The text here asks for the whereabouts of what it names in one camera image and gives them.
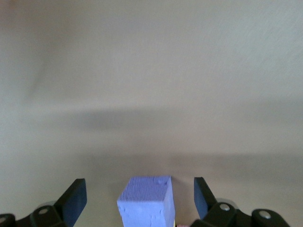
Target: white wall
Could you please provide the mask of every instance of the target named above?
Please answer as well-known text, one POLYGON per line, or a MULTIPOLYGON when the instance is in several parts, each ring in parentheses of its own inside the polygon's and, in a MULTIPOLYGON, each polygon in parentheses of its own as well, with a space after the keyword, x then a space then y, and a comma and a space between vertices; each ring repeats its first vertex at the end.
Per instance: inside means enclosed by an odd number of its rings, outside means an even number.
POLYGON ((170 174, 177 223, 204 176, 301 226, 302 28, 300 0, 1 0, 0 213, 85 177, 76 226, 122 226, 129 177, 170 174))

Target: blue foam cube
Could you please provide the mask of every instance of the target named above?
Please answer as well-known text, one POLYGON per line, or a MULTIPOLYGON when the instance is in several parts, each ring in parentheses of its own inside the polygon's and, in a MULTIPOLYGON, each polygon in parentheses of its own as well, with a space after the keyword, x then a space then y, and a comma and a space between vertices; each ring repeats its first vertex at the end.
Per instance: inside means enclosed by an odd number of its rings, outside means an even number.
POLYGON ((117 204, 124 227, 174 227, 170 176, 132 177, 117 204))

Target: cube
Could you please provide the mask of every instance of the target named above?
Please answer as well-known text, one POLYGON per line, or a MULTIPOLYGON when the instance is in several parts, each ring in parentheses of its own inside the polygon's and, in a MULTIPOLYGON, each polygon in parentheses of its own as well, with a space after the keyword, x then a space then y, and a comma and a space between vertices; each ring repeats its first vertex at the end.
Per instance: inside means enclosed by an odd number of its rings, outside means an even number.
POLYGON ((170 176, 132 177, 117 204, 124 227, 174 227, 170 176))

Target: white backdrop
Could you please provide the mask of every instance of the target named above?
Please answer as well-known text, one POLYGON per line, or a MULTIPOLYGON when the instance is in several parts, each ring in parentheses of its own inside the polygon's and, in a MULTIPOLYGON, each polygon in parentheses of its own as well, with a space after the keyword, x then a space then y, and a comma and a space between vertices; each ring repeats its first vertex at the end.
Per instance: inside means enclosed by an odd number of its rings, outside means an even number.
POLYGON ((122 226, 134 175, 193 177, 303 223, 301 0, 0 0, 0 213, 85 177, 76 227, 122 226))

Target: screw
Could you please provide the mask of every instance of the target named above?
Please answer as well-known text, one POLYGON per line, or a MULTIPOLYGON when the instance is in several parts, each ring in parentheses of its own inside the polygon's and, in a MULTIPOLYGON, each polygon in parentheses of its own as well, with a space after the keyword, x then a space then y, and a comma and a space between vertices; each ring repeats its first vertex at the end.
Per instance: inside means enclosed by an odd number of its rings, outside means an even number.
POLYGON ((2 222, 5 222, 6 221, 6 217, 1 217, 0 218, 0 224, 2 223, 2 222))
POLYGON ((40 210, 40 211, 39 211, 39 214, 45 214, 45 213, 47 213, 47 212, 48 212, 48 209, 45 208, 45 209, 40 210))
POLYGON ((270 218, 271 218, 270 214, 269 214, 267 211, 265 211, 265 210, 261 210, 261 211, 259 212, 259 215, 260 215, 261 217, 263 217, 263 218, 266 218, 266 219, 270 219, 270 218))
POLYGON ((229 207, 227 204, 225 204, 225 203, 222 203, 222 204, 220 205, 220 208, 221 208, 222 210, 224 210, 224 211, 229 211, 229 210, 230 210, 230 207, 229 207))

